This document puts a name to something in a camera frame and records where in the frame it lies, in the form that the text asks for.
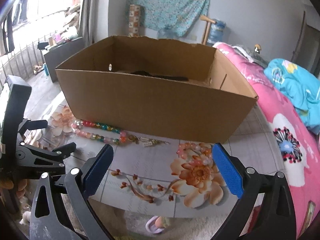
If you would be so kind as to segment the blue patterned cloth bundle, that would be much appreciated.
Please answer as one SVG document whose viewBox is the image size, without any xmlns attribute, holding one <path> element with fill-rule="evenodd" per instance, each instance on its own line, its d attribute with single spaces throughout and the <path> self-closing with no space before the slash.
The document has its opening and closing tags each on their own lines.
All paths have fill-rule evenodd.
<svg viewBox="0 0 320 240">
<path fill-rule="evenodd" d="M 264 74 L 292 103 L 306 128 L 319 134 L 319 79 L 285 59 L 273 59 Z"/>
</svg>

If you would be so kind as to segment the silver chain earring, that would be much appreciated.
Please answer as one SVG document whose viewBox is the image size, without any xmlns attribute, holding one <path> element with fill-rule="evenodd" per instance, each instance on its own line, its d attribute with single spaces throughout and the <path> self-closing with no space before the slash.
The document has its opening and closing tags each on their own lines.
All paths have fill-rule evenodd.
<svg viewBox="0 0 320 240">
<path fill-rule="evenodd" d="M 153 147 L 159 144 L 165 144 L 165 145 L 170 144 L 170 142 L 167 142 L 167 141 L 146 138 L 146 137 L 139 137 L 138 140 L 143 144 L 143 147 Z"/>
</svg>

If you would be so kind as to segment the grey curtain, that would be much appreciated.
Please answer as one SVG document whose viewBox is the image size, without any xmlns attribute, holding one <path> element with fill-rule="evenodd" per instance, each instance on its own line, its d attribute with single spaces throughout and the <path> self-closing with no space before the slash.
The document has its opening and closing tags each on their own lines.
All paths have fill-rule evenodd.
<svg viewBox="0 0 320 240">
<path fill-rule="evenodd" d="M 82 0 L 79 35 L 86 47 L 94 43 L 97 2 L 98 0 Z"/>
</svg>

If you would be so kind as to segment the pink floral blanket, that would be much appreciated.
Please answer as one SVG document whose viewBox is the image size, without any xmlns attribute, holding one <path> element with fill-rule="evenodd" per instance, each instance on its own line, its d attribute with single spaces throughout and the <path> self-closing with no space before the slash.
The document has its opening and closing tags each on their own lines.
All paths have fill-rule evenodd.
<svg viewBox="0 0 320 240">
<path fill-rule="evenodd" d="M 319 146 L 307 130 L 291 101 L 265 75 L 232 46 L 217 42 L 221 51 L 247 79 L 259 96 L 258 106 L 273 132 L 281 153 L 281 164 L 290 186 L 296 212 L 297 235 L 310 226 L 319 212 Z"/>
</svg>

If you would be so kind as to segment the teal floral hanging cloth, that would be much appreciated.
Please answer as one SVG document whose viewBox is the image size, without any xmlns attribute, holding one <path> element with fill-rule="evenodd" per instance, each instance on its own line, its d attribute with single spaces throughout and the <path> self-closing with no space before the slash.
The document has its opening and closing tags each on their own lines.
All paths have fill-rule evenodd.
<svg viewBox="0 0 320 240">
<path fill-rule="evenodd" d="M 155 31 L 168 28 L 185 36 L 201 15 L 207 15 L 210 0 L 128 0 L 140 5 L 140 26 Z"/>
</svg>

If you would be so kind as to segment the floral tablecloth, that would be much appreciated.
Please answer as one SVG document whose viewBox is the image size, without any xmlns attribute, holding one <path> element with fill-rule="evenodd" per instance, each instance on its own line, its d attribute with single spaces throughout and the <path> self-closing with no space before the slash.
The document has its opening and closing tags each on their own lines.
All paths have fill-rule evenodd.
<svg viewBox="0 0 320 240">
<path fill-rule="evenodd" d="M 48 127 L 29 132 L 26 141 L 49 150 L 76 143 L 76 151 L 65 160 L 66 170 L 80 167 L 103 147 L 102 142 L 70 131 L 74 118 L 62 93 L 47 105 L 42 118 L 48 121 Z M 179 140 L 162 138 L 159 145 L 151 147 L 131 142 L 114 146 L 112 164 L 93 198 L 112 207 L 150 216 L 197 218 L 229 214 L 237 197 L 227 187 L 216 188 L 208 180 L 208 191 L 198 195 L 195 187 L 179 178 L 179 144 Z M 285 170 L 277 142 L 259 107 L 250 111 L 224 147 L 230 155 L 259 173 L 275 174 Z"/>
</svg>

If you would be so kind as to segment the dark side cabinet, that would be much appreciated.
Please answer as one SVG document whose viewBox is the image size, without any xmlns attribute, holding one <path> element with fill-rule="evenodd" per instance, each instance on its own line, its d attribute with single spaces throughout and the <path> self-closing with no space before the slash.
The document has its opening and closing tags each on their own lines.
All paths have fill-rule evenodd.
<svg viewBox="0 0 320 240">
<path fill-rule="evenodd" d="M 52 49 L 45 50 L 46 53 L 44 54 L 44 61 L 46 63 L 52 83 L 57 82 L 57 74 L 55 71 L 57 66 L 84 49 L 84 47 L 85 45 L 82 37 L 77 37 L 64 44 L 55 46 Z"/>
</svg>

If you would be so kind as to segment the glass jar gold lid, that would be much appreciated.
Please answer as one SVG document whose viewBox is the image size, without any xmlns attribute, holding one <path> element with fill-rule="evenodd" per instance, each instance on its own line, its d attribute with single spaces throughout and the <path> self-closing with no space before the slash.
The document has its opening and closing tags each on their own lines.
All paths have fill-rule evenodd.
<svg viewBox="0 0 320 240">
<path fill-rule="evenodd" d="M 258 54 L 260 54 L 261 52 L 261 46 L 259 44 L 255 44 L 254 45 L 254 51 Z"/>
</svg>

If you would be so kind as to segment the checkered patterned column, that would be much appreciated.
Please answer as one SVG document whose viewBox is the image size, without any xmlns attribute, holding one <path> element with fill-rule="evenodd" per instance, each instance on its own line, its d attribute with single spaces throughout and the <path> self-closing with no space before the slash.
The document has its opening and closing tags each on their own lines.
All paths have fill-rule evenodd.
<svg viewBox="0 0 320 240">
<path fill-rule="evenodd" d="M 138 37 L 140 28 L 140 5 L 131 4 L 129 9 L 129 37 Z"/>
</svg>

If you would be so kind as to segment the brown cardboard box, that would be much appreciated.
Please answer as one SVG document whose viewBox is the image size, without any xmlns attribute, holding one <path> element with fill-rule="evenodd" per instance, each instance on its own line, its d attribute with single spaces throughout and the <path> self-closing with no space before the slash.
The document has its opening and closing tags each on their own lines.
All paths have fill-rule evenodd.
<svg viewBox="0 0 320 240">
<path fill-rule="evenodd" d="M 258 99 L 221 51 L 178 40 L 111 36 L 56 74 L 76 118 L 172 139 L 223 143 Z"/>
</svg>

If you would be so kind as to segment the purple slipper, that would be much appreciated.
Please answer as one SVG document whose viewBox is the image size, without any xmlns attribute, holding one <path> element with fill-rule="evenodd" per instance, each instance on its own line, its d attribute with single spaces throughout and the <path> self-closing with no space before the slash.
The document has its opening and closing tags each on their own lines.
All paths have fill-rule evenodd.
<svg viewBox="0 0 320 240">
<path fill-rule="evenodd" d="M 153 216 L 147 221 L 145 225 L 147 232 L 153 235 L 160 234 L 169 227 L 170 219 L 162 216 Z"/>
</svg>

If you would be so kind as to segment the blue water jug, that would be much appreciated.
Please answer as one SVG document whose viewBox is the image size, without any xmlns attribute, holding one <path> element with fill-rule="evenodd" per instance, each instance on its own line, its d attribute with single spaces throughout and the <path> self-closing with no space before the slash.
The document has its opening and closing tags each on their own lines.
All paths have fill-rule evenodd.
<svg viewBox="0 0 320 240">
<path fill-rule="evenodd" d="M 215 20 L 210 26 L 207 45 L 214 45 L 216 42 L 222 42 L 223 31 L 226 27 L 226 23 L 221 20 Z"/>
</svg>

